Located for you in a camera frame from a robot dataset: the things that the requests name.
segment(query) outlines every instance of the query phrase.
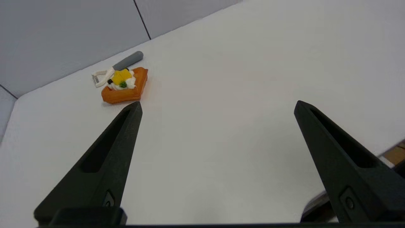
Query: white table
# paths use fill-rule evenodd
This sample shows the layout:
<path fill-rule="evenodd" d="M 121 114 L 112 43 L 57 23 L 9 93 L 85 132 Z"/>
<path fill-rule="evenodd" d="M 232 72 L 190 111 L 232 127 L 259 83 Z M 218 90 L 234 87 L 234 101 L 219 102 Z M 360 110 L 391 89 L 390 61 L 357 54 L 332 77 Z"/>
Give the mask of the white table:
<path fill-rule="evenodd" d="M 129 104 L 103 103 L 90 74 L 136 50 L 149 80 L 127 223 L 298 221 L 323 185 L 297 100 L 375 154 L 405 136 L 404 9 L 245 1 L 22 96 L 1 143 L 0 226 L 36 226 L 35 207 Z"/>

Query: gray peeler handle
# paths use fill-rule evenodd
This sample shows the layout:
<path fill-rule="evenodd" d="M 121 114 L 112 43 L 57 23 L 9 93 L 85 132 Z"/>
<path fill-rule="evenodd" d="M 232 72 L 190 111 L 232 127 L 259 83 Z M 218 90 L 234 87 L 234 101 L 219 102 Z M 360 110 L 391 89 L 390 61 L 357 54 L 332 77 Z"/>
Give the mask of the gray peeler handle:
<path fill-rule="evenodd" d="M 126 57 L 125 59 L 119 61 L 117 64 L 113 66 L 114 70 L 122 71 L 123 69 L 139 62 L 143 59 L 143 53 L 141 51 L 137 51 L 134 54 Z"/>

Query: green garnish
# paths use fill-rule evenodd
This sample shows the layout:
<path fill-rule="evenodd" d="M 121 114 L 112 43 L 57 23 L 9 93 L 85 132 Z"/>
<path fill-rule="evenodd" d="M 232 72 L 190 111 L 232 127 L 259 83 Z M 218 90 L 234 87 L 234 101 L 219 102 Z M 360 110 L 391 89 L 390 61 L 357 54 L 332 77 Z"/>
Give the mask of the green garnish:
<path fill-rule="evenodd" d="M 126 87 L 126 82 L 125 82 L 125 81 L 121 81 L 121 82 L 119 83 L 119 86 L 120 86 L 121 88 L 125 88 L 125 87 Z"/>

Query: vegetable peeler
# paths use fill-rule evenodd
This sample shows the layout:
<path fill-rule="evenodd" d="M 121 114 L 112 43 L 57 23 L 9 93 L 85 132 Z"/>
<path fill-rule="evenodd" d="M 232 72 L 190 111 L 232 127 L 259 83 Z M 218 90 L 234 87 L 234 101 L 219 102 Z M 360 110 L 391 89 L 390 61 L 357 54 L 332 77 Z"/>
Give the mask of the vegetable peeler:
<path fill-rule="evenodd" d="M 92 74 L 93 77 L 93 82 L 96 87 L 103 86 L 111 76 L 113 76 L 115 71 L 121 71 L 143 59 L 143 53 L 141 51 L 137 51 L 134 54 L 126 57 L 125 59 L 119 61 L 117 64 L 112 66 L 106 71 L 97 71 L 94 74 Z M 99 75 L 104 75 L 102 76 L 102 79 L 99 80 L 98 76 Z"/>

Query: gray wall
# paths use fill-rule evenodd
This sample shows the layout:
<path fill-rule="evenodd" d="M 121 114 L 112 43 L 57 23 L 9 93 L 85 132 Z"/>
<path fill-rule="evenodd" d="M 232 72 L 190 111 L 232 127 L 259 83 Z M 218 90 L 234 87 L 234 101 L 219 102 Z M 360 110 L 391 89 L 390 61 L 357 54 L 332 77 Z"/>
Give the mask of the gray wall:
<path fill-rule="evenodd" d="M 15 97 L 0 86 L 0 144 L 16 100 Z"/>
<path fill-rule="evenodd" d="M 133 0 L 2 0 L 0 31 L 0 84 L 17 97 L 149 40 Z"/>
<path fill-rule="evenodd" d="M 153 39 L 242 0 L 135 0 Z"/>

